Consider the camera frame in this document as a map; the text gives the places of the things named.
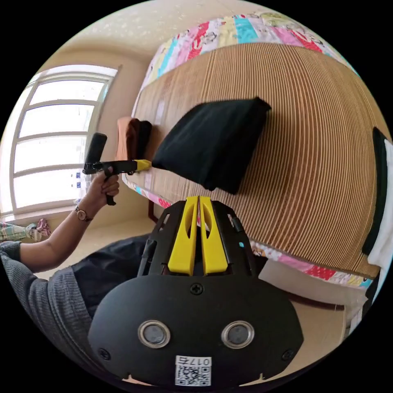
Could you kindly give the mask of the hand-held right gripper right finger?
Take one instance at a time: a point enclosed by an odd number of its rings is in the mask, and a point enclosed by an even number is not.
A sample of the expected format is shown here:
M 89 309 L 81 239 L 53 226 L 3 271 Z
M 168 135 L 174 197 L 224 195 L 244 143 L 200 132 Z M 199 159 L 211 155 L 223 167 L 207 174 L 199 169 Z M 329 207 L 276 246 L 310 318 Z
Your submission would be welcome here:
M 207 196 L 200 197 L 200 224 L 204 275 L 226 272 L 228 262 L 212 201 Z

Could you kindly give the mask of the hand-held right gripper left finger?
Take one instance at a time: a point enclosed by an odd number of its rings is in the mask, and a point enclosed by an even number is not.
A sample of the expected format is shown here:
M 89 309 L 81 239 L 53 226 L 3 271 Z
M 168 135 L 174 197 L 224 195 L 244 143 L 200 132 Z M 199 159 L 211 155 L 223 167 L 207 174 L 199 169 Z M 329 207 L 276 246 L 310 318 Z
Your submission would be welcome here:
M 186 199 L 168 262 L 172 274 L 192 275 L 194 272 L 198 208 L 198 196 Z

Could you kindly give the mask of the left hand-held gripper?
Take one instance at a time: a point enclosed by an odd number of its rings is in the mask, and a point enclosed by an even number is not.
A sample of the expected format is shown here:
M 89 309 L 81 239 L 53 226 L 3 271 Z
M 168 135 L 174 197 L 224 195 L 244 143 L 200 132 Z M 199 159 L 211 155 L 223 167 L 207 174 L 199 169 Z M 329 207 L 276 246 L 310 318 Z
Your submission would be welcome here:
M 149 170 L 151 167 L 152 167 L 151 161 L 145 159 L 121 160 L 121 161 L 112 161 L 112 162 L 99 162 L 97 160 L 93 160 L 91 162 L 87 162 L 84 164 L 83 174 L 92 175 L 94 179 L 97 174 L 99 174 L 100 172 L 104 172 L 106 177 L 109 178 L 110 176 L 113 175 L 119 176 L 121 174 L 133 174 L 136 171 L 146 171 Z M 107 200 L 107 206 L 116 205 L 114 197 L 107 196 L 106 200 Z

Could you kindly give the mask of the person's left hand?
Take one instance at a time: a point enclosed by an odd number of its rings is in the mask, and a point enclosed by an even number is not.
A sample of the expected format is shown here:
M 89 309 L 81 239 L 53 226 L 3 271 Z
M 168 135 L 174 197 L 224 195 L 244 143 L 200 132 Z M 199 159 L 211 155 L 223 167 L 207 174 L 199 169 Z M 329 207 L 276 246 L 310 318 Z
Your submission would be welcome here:
M 79 202 L 79 209 L 92 218 L 107 205 L 107 196 L 118 195 L 119 187 L 118 175 L 107 178 L 104 172 L 100 172 L 95 176 L 86 195 Z

